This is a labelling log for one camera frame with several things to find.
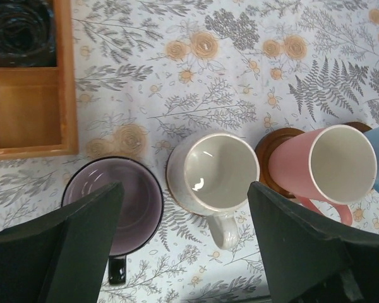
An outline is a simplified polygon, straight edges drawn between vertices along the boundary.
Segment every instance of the black object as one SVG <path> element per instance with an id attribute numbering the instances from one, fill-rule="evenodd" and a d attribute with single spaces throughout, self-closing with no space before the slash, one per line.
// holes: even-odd
<path id="1" fill-rule="evenodd" d="M 54 65 L 54 14 L 47 1 L 0 0 L 0 67 Z"/>
<path id="2" fill-rule="evenodd" d="M 321 216 L 259 182 L 248 200 L 273 303 L 379 303 L 379 235 Z"/>
<path id="3" fill-rule="evenodd" d="M 96 303 L 122 200 L 112 183 L 0 232 L 0 303 Z"/>
<path id="4" fill-rule="evenodd" d="M 109 256 L 108 282 L 110 285 L 125 284 L 126 282 L 126 256 Z"/>

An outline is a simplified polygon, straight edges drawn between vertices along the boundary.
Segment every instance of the wooden tray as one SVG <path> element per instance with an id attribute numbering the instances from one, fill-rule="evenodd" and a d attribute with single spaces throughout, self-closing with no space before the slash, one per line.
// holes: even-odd
<path id="1" fill-rule="evenodd" d="M 0 68 L 0 160 L 78 153 L 70 2 L 48 2 L 57 67 Z"/>

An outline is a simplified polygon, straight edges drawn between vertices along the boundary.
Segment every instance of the mug rim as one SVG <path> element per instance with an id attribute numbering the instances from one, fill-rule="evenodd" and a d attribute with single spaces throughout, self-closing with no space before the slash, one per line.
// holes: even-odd
<path id="1" fill-rule="evenodd" d="M 191 148 L 189 149 L 188 153 L 186 154 L 185 156 L 185 159 L 184 159 L 184 182 L 185 182 L 185 187 L 187 189 L 187 191 L 189 192 L 189 195 L 199 204 L 201 204 L 203 207 L 209 209 L 209 210 L 212 210 L 212 211 L 215 211 L 215 212 L 230 212 L 230 211 L 234 211 L 240 207 L 243 207 L 247 201 L 248 201 L 248 198 L 246 198 L 243 202 L 235 205 L 235 206 L 232 206 L 232 207 L 227 207 L 227 208 L 217 208 L 217 207 L 213 207 L 209 204 L 206 204 L 205 202 L 203 202 L 200 198 L 198 198 L 196 196 L 196 194 L 194 194 L 194 192 L 192 191 L 192 188 L 188 182 L 188 178 L 187 178 L 187 171 L 186 171 L 186 164 L 187 164 L 187 161 L 188 161 L 188 158 L 190 156 L 190 153 L 200 144 L 202 143 L 203 141 L 207 140 L 207 139 L 210 139 L 210 138 L 213 138 L 213 137 L 218 137 L 218 136 L 223 136 L 223 137 L 229 137 L 229 138 L 232 138 L 232 139 L 235 139 L 237 140 L 238 142 L 242 143 L 245 147 L 247 147 L 247 149 L 251 152 L 252 156 L 253 156 L 253 159 L 254 159 L 254 162 L 256 163 L 256 168 L 257 168 L 257 174 L 256 174 L 256 180 L 255 181 L 259 181 L 260 180 L 260 174 L 261 174 L 261 168 L 260 168 L 260 163 L 258 162 L 258 159 L 257 159 L 257 155 L 254 151 L 254 149 L 252 149 L 252 147 L 247 143 L 245 142 L 245 140 L 243 140 L 242 138 L 240 138 L 239 136 L 236 136 L 235 134 L 232 134 L 230 132 L 226 132 L 226 131 L 216 131 L 214 133 L 210 133 L 210 134 L 206 134 L 205 136 L 202 136 L 202 138 L 198 139 L 192 146 Z"/>
<path id="2" fill-rule="evenodd" d="M 153 237 L 155 236 L 155 234 L 157 233 L 157 231 L 159 230 L 159 227 L 162 223 L 162 219 L 163 219 L 163 214 L 164 214 L 164 195 L 163 195 L 163 190 L 162 190 L 162 187 L 160 185 L 160 182 L 159 180 L 157 180 L 156 176 L 153 174 L 153 172 L 148 169 L 145 165 L 143 165 L 142 163 L 140 163 L 139 161 L 136 161 L 136 160 L 133 160 L 131 158 L 128 158 L 128 157 L 123 157 L 123 156 L 106 156 L 106 157 L 101 157 L 101 158 L 98 158 L 98 159 L 95 159 L 95 160 L 92 160 L 90 161 L 89 163 L 86 163 L 85 165 L 83 165 L 82 167 L 80 167 L 74 174 L 73 176 L 70 178 L 70 180 L 68 181 L 67 185 L 65 186 L 64 188 L 64 191 L 63 191 L 63 194 L 62 194 L 62 200 L 61 200 L 61 208 L 63 207 L 63 202 L 64 202 L 64 197 L 66 195 L 66 191 L 68 190 L 69 186 L 71 185 L 71 182 L 73 181 L 73 179 L 75 177 L 77 177 L 77 175 L 83 170 L 85 169 L 86 167 L 90 166 L 91 164 L 94 164 L 96 162 L 99 162 L 101 160 L 106 160 L 106 159 L 120 159 L 120 160 L 129 160 L 129 161 L 132 161 L 134 162 L 135 164 L 138 164 L 139 166 L 142 166 L 145 170 L 147 170 L 147 172 L 150 173 L 150 175 L 153 177 L 153 179 L 155 180 L 156 184 L 157 184 L 157 187 L 159 188 L 159 192 L 160 192 L 160 197 L 161 197 L 161 200 L 160 200 L 160 203 L 161 203 L 161 209 L 160 209 L 160 217 L 159 217 L 159 221 L 157 222 L 157 225 L 155 226 L 155 229 L 154 231 L 152 232 L 152 234 L 150 234 L 150 236 L 146 239 L 146 241 L 144 241 L 140 246 L 138 246 L 137 248 L 129 251 L 129 252 L 126 252 L 124 254 L 109 254 L 108 257 L 122 257 L 122 256 L 127 256 L 129 254 L 132 254 L 134 253 L 135 251 L 138 251 L 139 249 L 143 248 L 146 244 L 148 244 L 150 242 L 150 240 L 153 239 Z"/>
<path id="3" fill-rule="evenodd" d="M 374 176 L 372 178 L 373 180 L 373 183 L 371 185 L 371 188 L 373 187 L 373 185 L 375 184 L 375 181 L 376 181 L 376 175 L 377 175 L 377 159 L 376 159 L 376 154 L 375 154 L 375 150 L 373 149 L 373 146 L 372 144 L 370 143 L 369 139 L 360 131 L 358 131 L 356 128 L 353 128 L 352 126 L 348 126 L 348 125 L 344 125 L 344 124 L 338 124 L 338 125 L 333 125 L 333 126 L 329 126 L 327 128 L 324 128 L 322 129 L 322 131 L 318 134 L 318 136 L 313 140 L 311 146 L 310 146 L 310 151 L 309 151 L 309 162 L 308 162 L 308 165 L 309 165 L 309 175 L 310 175 L 310 178 L 311 178 L 311 181 L 313 182 L 313 185 L 315 186 L 316 190 L 321 194 L 322 197 L 324 197 L 328 202 L 330 203 L 333 203 L 333 204 L 336 204 L 336 205 L 349 205 L 349 204 L 353 204 L 355 203 L 355 201 L 351 201 L 350 203 L 343 203 L 343 202 L 340 202 L 340 201 L 336 201 L 332 198 L 330 198 L 329 196 L 327 196 L 321 189 L 320 187 L 318 186 L 315 178 L 314 178 L 314 175 L 313 175 L 313 171 L 312 171 L 312 168 L 311 168 L 311 156 L 313 154 L 313 150 L 318 142 L 318 140 L 325 134 L 327 133 L 328 131 L 331 131 L 333 129 L 337 129 L 337 128 L 344 128 L 344 129 L 350 129 L 352 130 L 353 132 L 357 133 L 360 137 L 362 137 L 368 144 L 368 146 L 371 148 L 371 153 L 372 153 L 372 156 L 373 156 L 373 159 L 375 160 L 375 165 L 374 165 Z"/>

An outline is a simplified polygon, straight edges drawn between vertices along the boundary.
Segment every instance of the black mug handle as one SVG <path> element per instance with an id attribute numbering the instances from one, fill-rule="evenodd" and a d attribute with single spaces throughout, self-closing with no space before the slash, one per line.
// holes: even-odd
<path id="1" fill-rule="evenodd" d="M 110 285 L 126 283 L 126 256 L 108 257 L 108 282 Z"/>

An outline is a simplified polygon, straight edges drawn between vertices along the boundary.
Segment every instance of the tablecloth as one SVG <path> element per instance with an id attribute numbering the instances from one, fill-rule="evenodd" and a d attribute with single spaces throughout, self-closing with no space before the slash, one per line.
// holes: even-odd
<path id="1" fill-rule="evenodd" d="M 251 146 L 284 127 L 379 125 L 379 0 L 73 0 L 80 154 L 0 162 L 0 230 L 59 207 L 82 165 L 124 155 L 164 188 L 157 235 L 128 256 L 105 302 L 230 302 L 268 293 L 247 206 L 240 242 L 219 250 L 178 207 L 164 167 L 187 135 L 226 129 Z M 317 203 L 334 220 L 336 212 Z M 379 234 L 379 195 L 351 205 Z"/>

